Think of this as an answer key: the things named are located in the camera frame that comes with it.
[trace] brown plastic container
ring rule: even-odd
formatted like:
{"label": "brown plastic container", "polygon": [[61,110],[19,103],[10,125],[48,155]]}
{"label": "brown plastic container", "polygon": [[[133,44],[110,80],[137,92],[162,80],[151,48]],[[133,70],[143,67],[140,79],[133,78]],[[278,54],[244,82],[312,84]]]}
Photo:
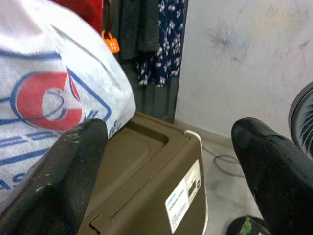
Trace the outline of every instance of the brown plastic container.
{"label": "brown plastic container", "polygon": [[202,235],[201,140],[135,114],[108,142],[78,235]]}

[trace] red fabric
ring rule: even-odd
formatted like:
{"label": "red fabric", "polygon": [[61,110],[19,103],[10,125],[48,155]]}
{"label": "red fabric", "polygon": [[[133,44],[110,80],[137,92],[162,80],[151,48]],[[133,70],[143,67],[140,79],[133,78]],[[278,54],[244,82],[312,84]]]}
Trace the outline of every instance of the red fabric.
{"label": "red fabric", "polygon": [[103,0],[53,0],[55,3],[75,11],[95,30],[101,31]]}

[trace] small lock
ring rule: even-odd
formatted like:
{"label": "small lock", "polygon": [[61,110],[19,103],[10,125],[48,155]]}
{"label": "small lock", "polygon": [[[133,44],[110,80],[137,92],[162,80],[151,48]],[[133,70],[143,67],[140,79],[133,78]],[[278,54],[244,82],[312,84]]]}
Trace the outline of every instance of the small lock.
{"label": "small lock", "polygon": [[120,51],[118,41],[116,38],[112,37],[111,33],[108,33],[108,38],[105,38],[105,31],[103,30],[101,32],[101,37],[113,54]]}

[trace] floral dress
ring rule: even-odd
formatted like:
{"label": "floral dress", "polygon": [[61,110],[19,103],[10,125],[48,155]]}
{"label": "floral dress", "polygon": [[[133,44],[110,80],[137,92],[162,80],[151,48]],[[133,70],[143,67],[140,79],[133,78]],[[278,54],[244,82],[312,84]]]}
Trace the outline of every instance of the floral dress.
{"label": "floral dress", "polygon": [[184,26],[184,0],[159,0],[158,52],[143,52],[136,60],[140,85],[155,82],[158,87],[178,76]]}

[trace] white label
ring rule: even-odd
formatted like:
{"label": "white label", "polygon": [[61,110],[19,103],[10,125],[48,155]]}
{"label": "white label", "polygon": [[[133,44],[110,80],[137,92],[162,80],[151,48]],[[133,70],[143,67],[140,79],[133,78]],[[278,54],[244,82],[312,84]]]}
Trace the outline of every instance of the white label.
{"label": "white label", "polygon": [[172,233],[175,232],[190,204],[201,186],[199,160],[193,164],[174,191],[165,201],[165,208],[171,225]]}

